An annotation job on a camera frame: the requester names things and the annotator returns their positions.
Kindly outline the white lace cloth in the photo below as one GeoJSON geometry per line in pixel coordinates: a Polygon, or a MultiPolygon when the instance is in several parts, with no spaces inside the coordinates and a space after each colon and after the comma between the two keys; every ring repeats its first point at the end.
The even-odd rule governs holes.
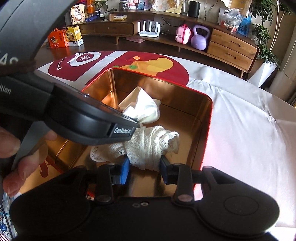
{"type": "Polygon", "coordinates": [[[180,136],[178,132],[162,126],[137,128],[129,141],[94,146],[90,158],[98,163],[119,163],[124,157],[132,166],[141,170],[159,171],[160,159],[167,153],[177,154],[180,136]]]}

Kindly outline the red metal tin box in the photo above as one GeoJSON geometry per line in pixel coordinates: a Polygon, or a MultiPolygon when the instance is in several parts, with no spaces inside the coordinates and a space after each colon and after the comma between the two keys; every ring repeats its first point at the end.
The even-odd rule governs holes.
{"type": "Polygon", "coordinates": [[[111,68],[83,92],[139,122],[132,139],[98,147],[57,137],[48,141],[48,156],[20,192],[25,193],[77,166],[95,170],[103,164],[130,159],[125,196],[172,196],[158,172],[159,157],[201,167],[210,126],[212,100],[207,95],[158,78],[111,68]]]}

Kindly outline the orange gift box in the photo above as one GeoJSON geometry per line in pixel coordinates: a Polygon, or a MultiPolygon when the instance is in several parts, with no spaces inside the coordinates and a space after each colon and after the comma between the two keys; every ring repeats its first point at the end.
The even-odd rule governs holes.
{"type": "Polygon", "coordinates": [[[55,28],[48,35],[48,42],[51,48],[67,48],[68,42],[66,40],[65,34],[63,30],[59,30],[55,28]]]}

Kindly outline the yellow carton box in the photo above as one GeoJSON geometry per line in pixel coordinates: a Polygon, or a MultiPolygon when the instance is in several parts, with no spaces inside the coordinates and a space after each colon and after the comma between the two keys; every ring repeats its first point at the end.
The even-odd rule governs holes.
{"type": "Polygon", "coordinates": [[[84,44],[79,26],[69,26],[63,32],[69,47],[79,47],[84,44]]]}

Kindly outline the printed white tablecloth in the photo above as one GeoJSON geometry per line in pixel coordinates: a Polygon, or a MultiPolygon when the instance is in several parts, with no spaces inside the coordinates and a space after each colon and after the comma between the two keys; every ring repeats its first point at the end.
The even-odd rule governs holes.
{"type": "Polygon", "coordinates": [[[135,51],[76,53],[40,67],[83,89],[108,68],[155,76],[207,94],[213,101],[204,165],[269,194],[279,227],[295,227],[295,108],[224,71],[178,57],[135,51]]]}

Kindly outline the snack box on cabinet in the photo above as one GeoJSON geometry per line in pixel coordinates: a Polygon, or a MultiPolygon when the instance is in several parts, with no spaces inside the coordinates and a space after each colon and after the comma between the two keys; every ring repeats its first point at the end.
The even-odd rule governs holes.
{"type": "Polygon", "coordinates": [[[70,17],[71,17],[71,23],[73,25],[85,22],[84,3],[74,5],[70,9],[70,17]]]}

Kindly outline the potted green tree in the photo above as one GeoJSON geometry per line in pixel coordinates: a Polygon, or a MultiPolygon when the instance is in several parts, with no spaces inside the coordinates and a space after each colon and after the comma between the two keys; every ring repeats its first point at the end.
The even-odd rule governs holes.
{"type": "Polygon", "coordinates": [[[261,87],[274,70],[280,67],[279,58],[273,53],[275,43],[280,33],[283,17],[291,15],[292,9],[285,1],[252,1],[251,15],[259,18],[259,23],[253,23],[252,36],[259,48],[257,60],[260,67],[248,79],[248,82],[261,87]]]}

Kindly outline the purple kettlebell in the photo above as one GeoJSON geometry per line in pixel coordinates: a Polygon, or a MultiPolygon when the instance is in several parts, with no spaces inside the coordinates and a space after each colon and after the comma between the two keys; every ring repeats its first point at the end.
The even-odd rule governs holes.
{"type": "Polygon", "coordinates": [[[201,25],[195,25],[193,27],[193,36],[191,37],[191,46],[197,50],[205,50],[207,48],[207,39],[210,36],[210,30],[207,27],[201,25]],[[206,36],[199,35],[197,29],[205,30],[206,36]]]}

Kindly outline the wooden TV cabinet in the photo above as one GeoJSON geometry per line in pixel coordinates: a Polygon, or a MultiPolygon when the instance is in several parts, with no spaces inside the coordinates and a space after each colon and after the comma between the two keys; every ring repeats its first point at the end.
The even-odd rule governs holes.
{"type": "Polygon", "coordinates": [[[248,73],[259,48],[249,38],[218,24],[186,15],[132,10],[112,11],[109,19],[79,24],[82,35],[130,37],[186,49],[248,73]]]}

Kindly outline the white wifi router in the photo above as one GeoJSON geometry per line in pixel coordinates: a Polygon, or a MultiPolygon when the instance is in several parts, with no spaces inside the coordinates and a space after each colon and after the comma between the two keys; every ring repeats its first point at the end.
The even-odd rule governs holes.
{"type": "Polygon", "coordinates": [[[156,22],[154,27],[152,21],[138,21],[138,35],[141,37],[157,38],[160,36],[161,24],[156,22]]]}

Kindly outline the blue plastic item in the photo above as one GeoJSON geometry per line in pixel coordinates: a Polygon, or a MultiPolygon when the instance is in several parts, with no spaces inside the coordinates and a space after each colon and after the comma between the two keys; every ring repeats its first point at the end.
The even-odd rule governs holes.
{"type": "Polygon", "coordinates": [[[236,33],[247,37],[249,33],[250,24],[251,24],[251,16],[248,16],[247,18],[243,18],[236,33]]]}

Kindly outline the clear plastic bag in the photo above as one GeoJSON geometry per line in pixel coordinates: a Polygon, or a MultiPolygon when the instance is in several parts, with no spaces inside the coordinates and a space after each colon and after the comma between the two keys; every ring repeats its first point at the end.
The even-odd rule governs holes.
{"type": "Polygon", "coordinates": [[[221,17],[220,26],[234,33],[239,28],[242,20],[243,17],[239,9],[226,9],[221,17]]]}

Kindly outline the black smart speaker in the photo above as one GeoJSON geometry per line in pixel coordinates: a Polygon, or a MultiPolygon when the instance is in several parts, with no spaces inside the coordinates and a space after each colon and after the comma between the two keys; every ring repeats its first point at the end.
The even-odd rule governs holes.
{"type": "Polygon", "coordinates": [[[189,1],[188,16],[192,18],[198,18],[200,6],[201,4],[198,1],[189,1]]]}

